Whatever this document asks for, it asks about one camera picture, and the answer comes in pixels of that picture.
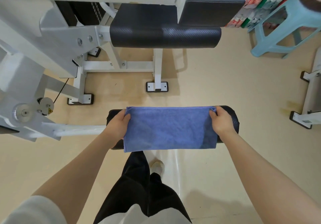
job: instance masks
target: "finger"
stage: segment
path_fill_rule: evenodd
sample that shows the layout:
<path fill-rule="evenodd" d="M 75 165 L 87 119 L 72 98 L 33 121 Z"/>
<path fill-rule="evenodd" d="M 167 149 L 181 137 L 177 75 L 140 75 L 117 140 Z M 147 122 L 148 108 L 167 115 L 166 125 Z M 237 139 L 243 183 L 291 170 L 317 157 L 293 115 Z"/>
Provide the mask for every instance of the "finger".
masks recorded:
<path fill-rule="evenodd" d="M 210 110 L 210 117 L 212 118 L 212 120 L 214 120 L 215 118 L 217 118 L 217 115 L 214 111 Z"/>
<path fill-rule="evenodd" d="M 114 116 L 115 119 L 117 120 L 122 120 L 125 116 L 126 109 L 122 109 L 116 116 Z"/>
<path fill-rule="evenodd" d="M 129 120 L 130 120 L 130 114 L 127 114 L 127 115 L 124 117 L 123 122 L 125 122 L 126 124 L 128 124 Z"/>
<path fill-rule="evenodd" d="M 216 112 L 217 112 L 217 115 L 220 116 L 222 115 L 224 112 L 226 112 L 226 110 L 224 110 L 222 107 L 220 106 L 215 106 L 216 108 Z"/>

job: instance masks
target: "black cushion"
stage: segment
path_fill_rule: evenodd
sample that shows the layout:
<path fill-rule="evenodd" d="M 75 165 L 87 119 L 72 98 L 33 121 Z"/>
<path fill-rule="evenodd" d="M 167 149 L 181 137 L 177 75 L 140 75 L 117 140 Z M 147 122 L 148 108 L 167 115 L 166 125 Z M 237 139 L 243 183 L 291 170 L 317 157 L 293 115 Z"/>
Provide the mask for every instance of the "black cushion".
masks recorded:
<path fill-rule="evenodd" d="M 239 123 L 238 117 L 236 116 L 235 111 L 232 108 L 230 108 L 229 106 L 221 106 L 221 107 L 230 114 L 230 116 L 232 117 L 233 126 L 235 128 L 235 131 L 237 133 L 239 133 L 240 123 Z M 114 118 L 114 116 L 116 116 L 118 114 L 118 112 L 120 112 L 120 111 L 121 111 L 121 109 L 114 109 L 114 110 L 109 111 L 109 114 L 107 117 L 107 125 L 110 122 L 110 120 L 112 120 Z M 222 140 L 220 139 L 219 136 L 217 137 L 217 143 L 222 143 Z M 114 150 L 124 149 L 124 141 L 122 139 L 119 140 L 113 149 Z"/>
<path fill-rule="evenodd" d="M 220 27 L 187 27 L 177 21 L 175 6 L 122 4 L 110 25 L 115 47 L 214 48 Z"/>

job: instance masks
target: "black cable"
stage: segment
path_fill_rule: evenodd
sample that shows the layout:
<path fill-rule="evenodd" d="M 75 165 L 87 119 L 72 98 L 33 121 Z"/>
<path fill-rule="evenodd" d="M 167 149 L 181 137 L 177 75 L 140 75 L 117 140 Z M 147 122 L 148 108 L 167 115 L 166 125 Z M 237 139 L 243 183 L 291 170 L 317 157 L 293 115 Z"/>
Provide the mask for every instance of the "black cable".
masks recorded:
<path fill-rule="evenodd" d="M 55 103 L 55 102 L 56 102 L 56 100 L 58 99 L 58 97 L 59 97 L 60 93 L 62 92 L 62 90 L 64 89 L 64 87 L 66 86 L 66 84 L 67 84 L 68 80 L 69 80 L 69 79 L 67 79 L 66 83 L 63 85 L 63 87 L 62 87 L 61 91 L 59 92 L 59 94 L 57 95 L 57 97 L 56 97 L 56 99 L 55 99 L 54 103 Z"/>

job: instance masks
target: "person's left arm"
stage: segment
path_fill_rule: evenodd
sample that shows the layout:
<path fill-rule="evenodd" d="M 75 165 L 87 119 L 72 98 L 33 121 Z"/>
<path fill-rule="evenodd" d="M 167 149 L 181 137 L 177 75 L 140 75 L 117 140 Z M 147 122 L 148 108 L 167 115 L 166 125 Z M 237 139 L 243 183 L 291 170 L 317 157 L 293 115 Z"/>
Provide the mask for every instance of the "person's left arm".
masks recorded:
<path fill-rule="evenodd" d="M 46 181 L 33 195 L 44 196 L 62 211 L 68 224 L 76 224 L 109 149 L 125 136 L 130 114 L 119 112 L 106 129 L 76 158 Z"/>

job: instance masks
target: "blue towel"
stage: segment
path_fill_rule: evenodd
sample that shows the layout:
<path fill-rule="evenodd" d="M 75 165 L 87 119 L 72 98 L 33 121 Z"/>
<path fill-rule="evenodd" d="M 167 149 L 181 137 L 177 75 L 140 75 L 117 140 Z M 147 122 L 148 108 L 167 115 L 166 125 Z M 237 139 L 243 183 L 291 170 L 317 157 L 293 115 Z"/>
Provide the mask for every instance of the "blue towel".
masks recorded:
<path fill-rule="evenodd" d="M 124 152 L 216 148 L 210 110 L 215 107 L 127 107 Z"/>

